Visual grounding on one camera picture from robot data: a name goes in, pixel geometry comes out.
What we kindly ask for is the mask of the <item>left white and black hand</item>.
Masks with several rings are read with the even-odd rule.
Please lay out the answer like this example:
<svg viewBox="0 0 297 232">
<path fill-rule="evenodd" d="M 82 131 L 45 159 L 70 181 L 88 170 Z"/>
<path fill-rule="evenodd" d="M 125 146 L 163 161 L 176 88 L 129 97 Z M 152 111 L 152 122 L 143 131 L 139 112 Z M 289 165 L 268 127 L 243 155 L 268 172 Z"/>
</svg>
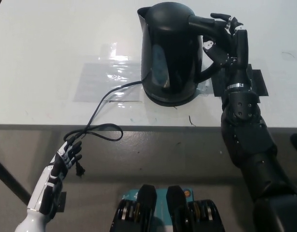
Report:
<svg viewBox="0 0 297 232">
<path fill-rule="evenodd" d="M 66 141 L 44 168 L 31 195 L 27 208 L 53 219 L 59 205 L 63 180 L 69 169 L 82 158 L 79 154 L 82 142 Z"/>
</svg>

